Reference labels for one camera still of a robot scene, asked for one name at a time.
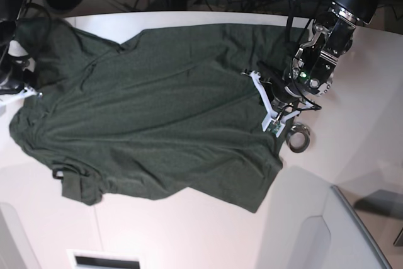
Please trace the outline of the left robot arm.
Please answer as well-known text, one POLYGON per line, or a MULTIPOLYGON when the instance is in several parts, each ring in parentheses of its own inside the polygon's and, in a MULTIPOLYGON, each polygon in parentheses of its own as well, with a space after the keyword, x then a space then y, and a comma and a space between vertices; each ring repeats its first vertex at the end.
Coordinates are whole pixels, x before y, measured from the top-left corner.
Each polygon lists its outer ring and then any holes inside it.
POLYGON ((311 21, 313 36, 296 49, 289 66, 278 72, 259 61, 246 70, 266 109, 263 131, 279 137, 289 120, 306 111, 321 110, 309 96, 326 94, 340 56, 352 46, 360 21, 369 24, 381 0, 328 0, 330 7, 311 21))

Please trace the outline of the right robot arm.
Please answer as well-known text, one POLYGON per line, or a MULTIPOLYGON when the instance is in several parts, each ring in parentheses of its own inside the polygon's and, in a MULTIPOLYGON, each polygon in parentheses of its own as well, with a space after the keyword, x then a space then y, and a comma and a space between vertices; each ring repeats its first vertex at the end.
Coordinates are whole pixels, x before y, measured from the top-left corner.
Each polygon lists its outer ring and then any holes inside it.
POLYGON ((43 48, 52 27, 50 13, 41 5, 30 0, 1 0, 1 114, 6 106, 31 96, 41 96, 35 88, 33 73, 34 58, 43 48), (35 48, 25 55, 10 53, 18 27, 29 9, 44 14, 45 26, 42 38, 35 48))

